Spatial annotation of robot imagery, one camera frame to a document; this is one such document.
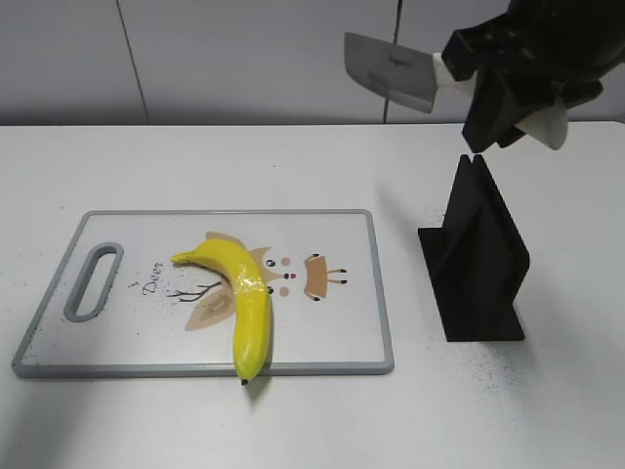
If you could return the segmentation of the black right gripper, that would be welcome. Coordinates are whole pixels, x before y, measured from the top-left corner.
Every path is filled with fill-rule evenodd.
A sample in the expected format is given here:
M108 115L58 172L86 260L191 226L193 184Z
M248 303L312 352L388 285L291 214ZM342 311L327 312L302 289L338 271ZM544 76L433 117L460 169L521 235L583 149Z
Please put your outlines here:
M471 151L524 136L558 149L560 101L549 87L523 89L518 75L546 81L569 106L594 100L624 63L624 3L511 1L505 13L454 30L441 57L457 81L478 71L462 131Z

